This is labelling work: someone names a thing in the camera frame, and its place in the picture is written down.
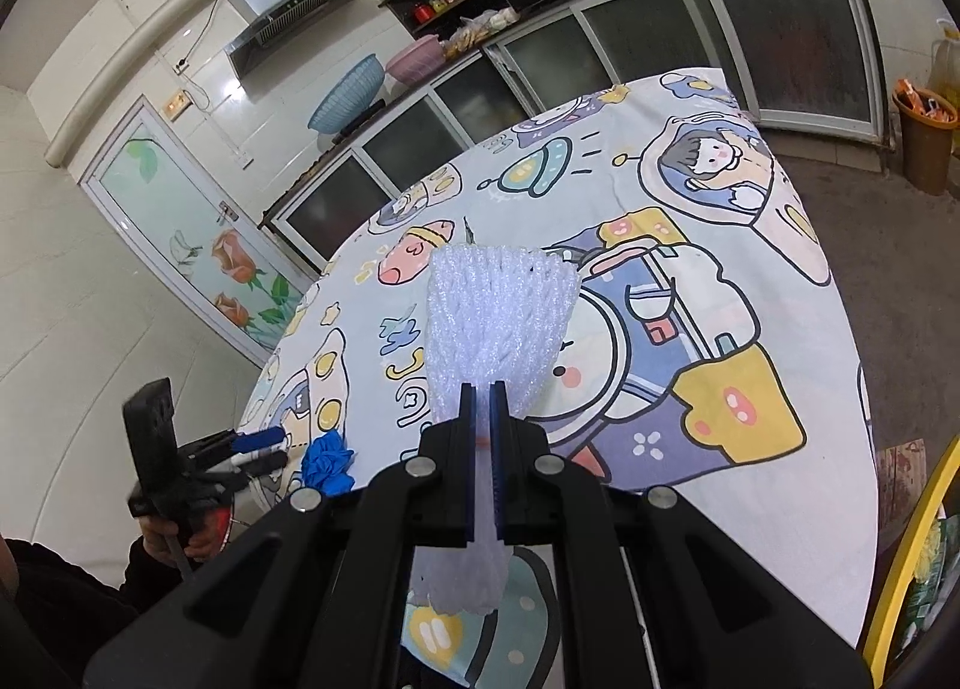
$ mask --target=human hand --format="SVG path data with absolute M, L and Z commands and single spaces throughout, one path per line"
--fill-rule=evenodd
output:
M 176 560 L 167 546 L 167 537 L 176 539 L 178 527 L 173 521 L 161 516 L 141 516 L 137 519 L 143 532 L 143 549 L 147 555 L 168 567 L 176 567 Z M 208 561 L 220 552 L 224 544 L 224 521 L 219 510 L 203 513 L 203 527 L 191 535 L 184 548 L 186 558 L 198 562 Z

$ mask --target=pink container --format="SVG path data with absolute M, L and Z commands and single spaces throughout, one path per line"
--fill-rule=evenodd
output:
M 440 68 L 445 60 L 440 38 L 429 34 L 390 58 L 386 71 L 397 82 L 411 86 Z

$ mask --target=cartoon print tablecloth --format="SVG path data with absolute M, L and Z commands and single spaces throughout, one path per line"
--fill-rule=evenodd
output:
M 554 452 L 612 486 L 678 484 L 856 642 L 877 513 L 856 347 L 799 197 L 717 69 L 616 86 L 520 123 L 347 240 L 242 419 L 240 430 L 287 430 L 291 463 L 261 487 L 264 507 L 299 486 L 299 458 L 321 433 L 354 449 L 357 486 L 416 452 L 430 423 L 429 257 L 472 241 L 544 248 L 582 276 L 530 416 Z M 518 549 L 497 614 L 408 606 L 403 639 L 460 683 L 538 687 L 557 616 L 547 562 Z

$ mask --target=blue plastic basket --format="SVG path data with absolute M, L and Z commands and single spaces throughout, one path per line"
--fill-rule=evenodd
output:
M 350 69 L 323 98 L 307 125 L 320 134 L 339 134 L 350 120 L 362 115 L 380 90 L 385 74 L 376 55 L 368 55 Z

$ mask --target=flexible metal duct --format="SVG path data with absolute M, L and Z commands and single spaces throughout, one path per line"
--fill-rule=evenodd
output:
M 88 124 L 90 117 L 102 105 L 104 99 L 116 87 L 117 83 L 133 68 L 133 64 L 143 57 L 152 46 L 167 35 L 191 9 L 205 0 L 167 0 L 145 19 L 130 37 L 113 53 L 113 56 L 97 72 L 73 109 L 64 118 L 50 142 L 43 158 L 51 166 L 61 166 L 64 158 Z

